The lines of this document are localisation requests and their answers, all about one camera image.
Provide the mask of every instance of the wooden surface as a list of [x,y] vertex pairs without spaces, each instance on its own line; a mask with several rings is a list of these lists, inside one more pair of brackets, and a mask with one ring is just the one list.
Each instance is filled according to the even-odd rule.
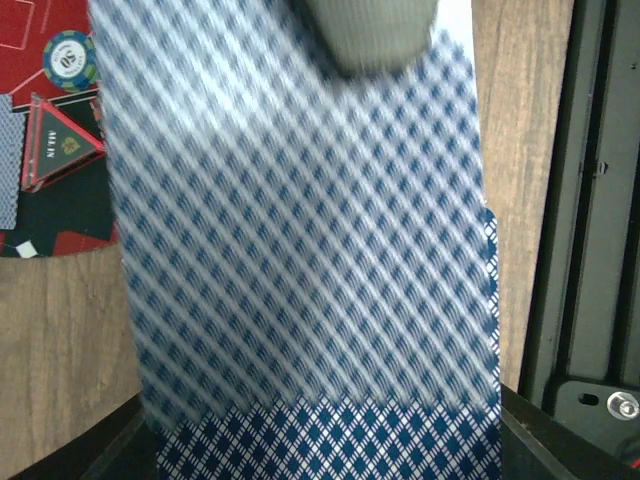
[[502,381],[516,389],[573,0],[473,0],[489,208],[498,218]]
[[[474,0],[488,203],[498,216],[503,379],[518,382],[572,0]],[[118,247],[0,259],[0,478],[138,390]]]

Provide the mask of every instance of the black plastic frame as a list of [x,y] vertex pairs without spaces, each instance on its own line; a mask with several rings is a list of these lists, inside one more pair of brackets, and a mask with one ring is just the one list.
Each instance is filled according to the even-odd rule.
[[612,454],[640,435],[606,410],[640,399],[639,148],[640,2],[576,0],[519,391]]

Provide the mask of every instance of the poker chip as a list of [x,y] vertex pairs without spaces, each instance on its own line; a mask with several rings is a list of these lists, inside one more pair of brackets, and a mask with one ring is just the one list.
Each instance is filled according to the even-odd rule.
[[90,37],[76,30],[65,30],[44,48],[44,73],[63,90],[86,90],[98,79],[96,49]]

